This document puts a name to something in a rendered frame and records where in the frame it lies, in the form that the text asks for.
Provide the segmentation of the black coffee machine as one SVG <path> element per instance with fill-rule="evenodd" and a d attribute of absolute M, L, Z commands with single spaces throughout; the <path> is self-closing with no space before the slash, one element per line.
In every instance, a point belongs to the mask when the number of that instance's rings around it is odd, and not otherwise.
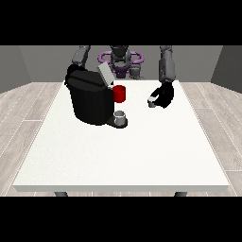
<path fill-rule="evenodd" d="M 114 124 L 113 91 L 98 72 L 74 71 L 65 85 L 70 91 L 74 114 L 77 119 L 89 125 L 110 125 L 123 129 L 128 125 L 128 119 L 122 126 Z"/>

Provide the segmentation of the pale grey machine lid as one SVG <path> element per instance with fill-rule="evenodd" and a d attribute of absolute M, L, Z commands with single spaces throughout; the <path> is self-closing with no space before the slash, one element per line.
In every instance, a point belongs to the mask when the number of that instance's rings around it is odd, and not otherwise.
<path fill-rule="evenodd" d="M 110 86 L 111 83 L 114 81 L 114 75 L 112 74 L 112 71 L 110 69 L 110 66 L 108 63 L 103 62 L 97 66 L 97 70 L 99 74 L 102 76 L 105 84 L 107 86 Z"/>

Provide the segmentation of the red pod holder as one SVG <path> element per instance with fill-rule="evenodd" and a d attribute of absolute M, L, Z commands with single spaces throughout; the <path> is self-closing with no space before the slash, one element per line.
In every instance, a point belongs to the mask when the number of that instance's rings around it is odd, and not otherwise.
<path fill-rule="evenodd" d="M 123 85 L 115 85 L 112 87 L 113 101 L 122 103 L 126 100 L 126 87 Z"/>

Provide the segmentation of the small grey cup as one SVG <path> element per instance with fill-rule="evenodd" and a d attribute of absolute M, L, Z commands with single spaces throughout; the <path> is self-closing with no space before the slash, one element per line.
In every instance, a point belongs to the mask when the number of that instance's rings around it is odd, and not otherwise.
<path fill-rule="evenodd" d="M 114 117 L 114 124 L 117 126 L 122 126 L 126 122 L 126 115 L 123 111 L 116 111 L 113 114 Z"/>

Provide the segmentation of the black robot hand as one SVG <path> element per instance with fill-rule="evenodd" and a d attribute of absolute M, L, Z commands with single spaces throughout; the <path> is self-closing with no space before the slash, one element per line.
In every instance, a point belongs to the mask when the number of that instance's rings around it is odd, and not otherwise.
<path fill-rule="evenodd" d="M 71 64 L 68 68 L 67 68 L 67 72 L 66 72 L 66 76 L 65 79 L 68 79 L 70 77 L 70 75 L 74 72 L 74 71 L 83 71 L 85 70 L 85 68 L 83 69 L 82 66 L 78 66 L 76 64 Z"/>
<path fill-rule="evenodd" d="M 164 82 L 161 87 L 157 88 L 150 96 L 156 97 L 155 105 L 166 108 L 174 97 L 174 88 L 171 82 Z"/>

